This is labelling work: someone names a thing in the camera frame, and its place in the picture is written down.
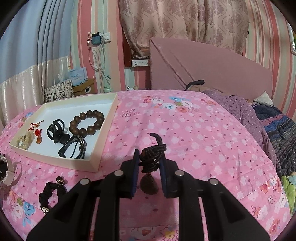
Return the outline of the white satin curtain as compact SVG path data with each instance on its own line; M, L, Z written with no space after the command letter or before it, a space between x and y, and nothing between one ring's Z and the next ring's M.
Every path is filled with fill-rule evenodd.
M24 110L43 104L44 90L69 69L70 57L65 56L30 66L1 83L1 129Z

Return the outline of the pink headboard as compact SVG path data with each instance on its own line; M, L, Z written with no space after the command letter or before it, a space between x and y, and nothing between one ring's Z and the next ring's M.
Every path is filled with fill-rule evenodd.
M199 42L151 38L149 43L153 90L184 90L198 80L205 87L255 99L272 94L270 70L229 50Z

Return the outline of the white strap rose-gold watch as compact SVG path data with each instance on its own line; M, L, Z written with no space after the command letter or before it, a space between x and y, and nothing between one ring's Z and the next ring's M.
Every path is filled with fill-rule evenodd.
M5 154L1 154L1 182L10 186L15 177L15 169L10 159L6 158Z

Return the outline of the white shallow jewelry box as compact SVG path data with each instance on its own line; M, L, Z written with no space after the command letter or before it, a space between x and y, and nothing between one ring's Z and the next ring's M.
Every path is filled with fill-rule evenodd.
M116 93L82 95L78 97L48 102L40 106L21 126L10 141L11 148L18 154L42 163L86 172L98 172L103 149L107 139L111 123L117 109L118 96ZM86 137L86 154L83 160L62 158L58 155L61 144L54 144L46 134L46 129L56 119L65 123L64 133L69 132L69 123L74 116L82 111L98 110L104 114L104 122L101 129ZM31 123L42 121L42 142L35 141L27 150L17 146L17 140L25 134Z

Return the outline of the pink floral bedsheet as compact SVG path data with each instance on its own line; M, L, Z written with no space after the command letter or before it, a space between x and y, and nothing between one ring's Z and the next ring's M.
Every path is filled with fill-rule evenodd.
M97 173L81 172L37 162L16 154L10 141L36 111L27 109L1 134L1 153L16 164L11 187L1 185L1 208L26 238L43 218L39 194L58 176L71 189L80 179L101 179L133 156L135 149L155 143L159 134L166 157L200 180L218 179L276 239L290 221L290 209L273 163L248 130L207 95L186 91L126 91L109 129Z

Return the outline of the purple dotted blanket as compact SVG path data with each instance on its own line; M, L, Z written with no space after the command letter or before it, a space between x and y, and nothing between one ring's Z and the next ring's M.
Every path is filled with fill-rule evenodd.
M203 93L211 97L215 102L219 103L229 113L236 117L236 119L254 137L254 139L273 163L276 172L280 174L280 162L276 156L274 147L271 144L263 124L258 119L255 110L247 102L247 100L237 95L228 96L213 89L205 90Z

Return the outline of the black white patterned bag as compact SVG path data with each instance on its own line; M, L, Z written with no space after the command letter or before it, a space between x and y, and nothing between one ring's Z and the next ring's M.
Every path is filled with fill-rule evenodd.
M45 103L72 97L74 97L74 90L70 80L59 82L44 90Z

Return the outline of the black cord brown pendant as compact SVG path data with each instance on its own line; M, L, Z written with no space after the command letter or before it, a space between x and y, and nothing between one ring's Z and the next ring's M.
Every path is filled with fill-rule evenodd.
M150 133L149 135L156 139L157 144L144 148L140 153L140 162L138 165L142 167L144 176L141 178L139 186L145 194L155 195L158 193L159 188L156 180L152 176L152 172L157 171L160 167L159 162L165 157L167 146L157 133Z

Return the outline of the white small pillow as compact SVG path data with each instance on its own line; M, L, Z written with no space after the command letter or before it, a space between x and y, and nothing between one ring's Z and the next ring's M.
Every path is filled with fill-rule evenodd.
M259 97L255 98L253 101L258 104L269 106L269 107L274 106L273 101L271 100L271 98L269 97L269 95L266 91L262 95L260 95Z

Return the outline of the brown cardboard box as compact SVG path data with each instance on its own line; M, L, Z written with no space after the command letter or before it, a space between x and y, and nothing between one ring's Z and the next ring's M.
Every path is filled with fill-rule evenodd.
M73 91L75 96L94 94L95 93L94 79L87 79L82 84L74 86Z

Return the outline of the white power strip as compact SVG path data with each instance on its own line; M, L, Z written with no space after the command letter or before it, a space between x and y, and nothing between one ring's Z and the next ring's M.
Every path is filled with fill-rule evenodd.
M148 59L137 59L137 60L132 60L132 67L145 67L149 66L149 60Z

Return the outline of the wall socket with blue charger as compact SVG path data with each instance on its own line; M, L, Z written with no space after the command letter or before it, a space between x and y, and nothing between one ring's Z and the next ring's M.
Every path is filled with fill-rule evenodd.
M111 42L111 37L109 32L108 33L88 32L88 39L87 39L88 46L98 47L104 43L109 43L109 42Z

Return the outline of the dark patterned blanket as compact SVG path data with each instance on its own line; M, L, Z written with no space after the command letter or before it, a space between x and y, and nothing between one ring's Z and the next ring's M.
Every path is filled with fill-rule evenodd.
M277 174L291 175L295 172L295 122L276 106L253 104L252 107L275 150Z

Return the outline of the red knot amber pendant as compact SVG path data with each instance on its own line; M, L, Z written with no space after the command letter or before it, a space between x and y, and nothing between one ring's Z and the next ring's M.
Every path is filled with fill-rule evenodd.
M42 129L36 129L34 135L37 137L36 143L41 144L42 142Z

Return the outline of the pink patterned curtain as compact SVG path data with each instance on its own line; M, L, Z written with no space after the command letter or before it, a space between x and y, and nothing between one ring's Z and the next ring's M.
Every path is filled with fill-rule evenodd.
M121 26L133 56L149 57L153 37L190 40L241 54L249 20L245 1L119 1Z

